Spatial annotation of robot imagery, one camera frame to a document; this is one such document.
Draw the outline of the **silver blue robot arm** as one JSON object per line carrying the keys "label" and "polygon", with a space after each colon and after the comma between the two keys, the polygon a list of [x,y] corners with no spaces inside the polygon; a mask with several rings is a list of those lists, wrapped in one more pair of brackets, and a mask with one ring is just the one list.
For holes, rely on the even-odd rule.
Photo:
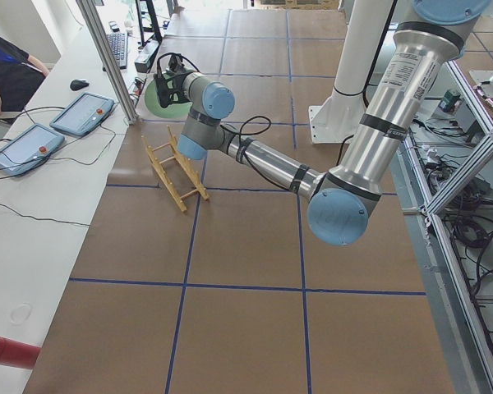
{"label": "silver blue robot arm", "polygon": [[242,129],[224,124],[235,105],[233,92],[186,58],[168,55],[154,75],[159,105],[188,103],[178,150],[200,160],[221,151],[272,184],[308,199],[314,235],[331,245],[350,245],[366,231],[382,191],[381,179],[440,68],[463,54],[468,36],[487,8],[485,1],[410,1],[394,32],[394,54],[368,103],[362,95],[394,14],[393,1],[357,1],[348,22],[332,94],[309,109],[316,144],[349,141],[341,161],[317,172]]}

